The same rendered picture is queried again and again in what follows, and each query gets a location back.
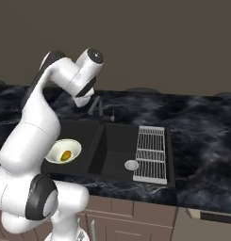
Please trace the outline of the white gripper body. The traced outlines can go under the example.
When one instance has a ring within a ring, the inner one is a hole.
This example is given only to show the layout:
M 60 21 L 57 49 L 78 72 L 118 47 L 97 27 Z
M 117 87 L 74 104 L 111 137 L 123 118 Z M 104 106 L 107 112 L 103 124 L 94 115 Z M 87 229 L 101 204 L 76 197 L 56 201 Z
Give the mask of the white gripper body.
M 74 103 L 77 107 L 85 106 L 91 99 L 91 96 L 94 94 L 94 88 L 91 88 L 84 96 L 74 97 Z

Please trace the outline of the dark sink faucet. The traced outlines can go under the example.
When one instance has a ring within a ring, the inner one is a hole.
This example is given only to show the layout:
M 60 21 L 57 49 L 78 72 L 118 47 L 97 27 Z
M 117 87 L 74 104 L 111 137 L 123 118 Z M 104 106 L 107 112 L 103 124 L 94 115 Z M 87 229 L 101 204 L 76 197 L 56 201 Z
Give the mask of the dark sink faucet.
M 105 116 L 104 115 L 104 109 L 103 109 L 103 100 L 101 96 L 97 96 L 93 103 L 91 104 L 91 107 L 88 111 L 88 114 L 92 116 L 94 114 L 95 108 L 98 108 L 99 113 L 99 121 L 115 121 L 115 111 L 112 111 L 111 116 Z

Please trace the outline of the white bowl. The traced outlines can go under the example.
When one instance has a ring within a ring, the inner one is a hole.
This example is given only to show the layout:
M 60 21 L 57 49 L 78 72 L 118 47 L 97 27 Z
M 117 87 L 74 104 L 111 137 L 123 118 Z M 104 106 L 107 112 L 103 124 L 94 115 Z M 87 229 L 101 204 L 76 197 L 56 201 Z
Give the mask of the white bowl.
M 70 151 L 72 156 L 67 161 L 61 162 L 60 157 L 65 151 Z M 74 161 L 81 154 L 81 151 L 82 147 L 78 141 L 74 139 L 60 139 L 56 141 L 45 159 L 52 164 L 63 165 Z

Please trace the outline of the black kitchen sink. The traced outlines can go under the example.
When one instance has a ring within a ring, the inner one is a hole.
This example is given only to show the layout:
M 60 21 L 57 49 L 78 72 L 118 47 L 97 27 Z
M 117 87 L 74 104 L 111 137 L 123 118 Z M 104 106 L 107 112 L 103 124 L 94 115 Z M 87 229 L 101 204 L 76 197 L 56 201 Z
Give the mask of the black kitchen sink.
M 72 162 L 58 165 L 45 160 L 41 171 L 55 179 L 67 175 L 99 177 L 116 181 L 136 182 L 134 171 L 124 167 L 127 160 L 136 160 L 139 126 L 99 123 L 87 120 L 63 120 L 59 139 L 74 139 L 81 144 L 81 154 Z M 174 187 L 171 133 L 165 129 L 167 186 Z

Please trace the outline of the yellow orange mango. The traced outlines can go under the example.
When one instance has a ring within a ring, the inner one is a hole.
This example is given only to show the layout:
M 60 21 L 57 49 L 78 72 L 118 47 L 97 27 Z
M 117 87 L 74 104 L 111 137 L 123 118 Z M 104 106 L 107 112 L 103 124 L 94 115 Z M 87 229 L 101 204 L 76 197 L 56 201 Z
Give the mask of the yellow orange mango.
M 63 155 L 60 157 L 60 161 L 64 162 L 67 161 L 72 156 L 72 153 L 70 151 L 65 151 Z

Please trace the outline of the silver sink drain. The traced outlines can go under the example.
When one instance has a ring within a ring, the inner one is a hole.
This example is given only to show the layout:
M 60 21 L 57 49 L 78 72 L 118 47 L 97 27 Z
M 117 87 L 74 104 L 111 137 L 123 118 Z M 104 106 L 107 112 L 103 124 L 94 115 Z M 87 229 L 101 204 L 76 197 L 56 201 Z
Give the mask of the silver sink drain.
M 136 160 L 127 160 L 124 163 L 124 167 L 130 171 L 134 171 L 139 168 L 139 163 Z

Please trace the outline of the brown cabinet door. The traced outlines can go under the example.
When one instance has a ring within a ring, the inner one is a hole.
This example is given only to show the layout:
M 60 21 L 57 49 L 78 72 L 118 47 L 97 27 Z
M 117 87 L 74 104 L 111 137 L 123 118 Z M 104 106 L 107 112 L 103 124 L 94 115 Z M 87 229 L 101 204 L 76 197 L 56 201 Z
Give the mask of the brown cabinet door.
M 93 220 L 97 241 L 171 241 L 173 233 L 170 227 L 87 215 L 90 235 Z

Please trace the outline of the brown drawer front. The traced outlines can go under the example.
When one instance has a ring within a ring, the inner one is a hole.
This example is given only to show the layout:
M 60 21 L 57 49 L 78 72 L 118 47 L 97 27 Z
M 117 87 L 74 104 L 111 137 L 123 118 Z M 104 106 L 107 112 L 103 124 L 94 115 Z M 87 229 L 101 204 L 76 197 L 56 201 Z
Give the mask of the brown drawer front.
M 111 212 L 111 199 L 100 196 L 90 195 L 90 201 L 85 208 L 86 212 L 97 213 L 110 213 Z
M 155 225 L 172 227 L 176 218 L 175 206 L 147 202 L 134 202 L 134 219 Z
M 133 209 L 134 209 L 133 201 L 120 200 L 120 199 L 111 200 L 111 211 L 113 214 L 132 217 Z

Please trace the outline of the beige dishwasher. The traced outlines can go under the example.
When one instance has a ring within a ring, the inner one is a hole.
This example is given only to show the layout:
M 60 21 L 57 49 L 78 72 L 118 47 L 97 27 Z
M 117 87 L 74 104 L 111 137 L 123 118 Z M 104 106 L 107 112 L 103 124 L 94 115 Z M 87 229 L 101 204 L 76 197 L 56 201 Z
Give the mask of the beige dishwasher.
M 231 224 L 190 218 L 179 208 L 171 241 L 231 241 Z

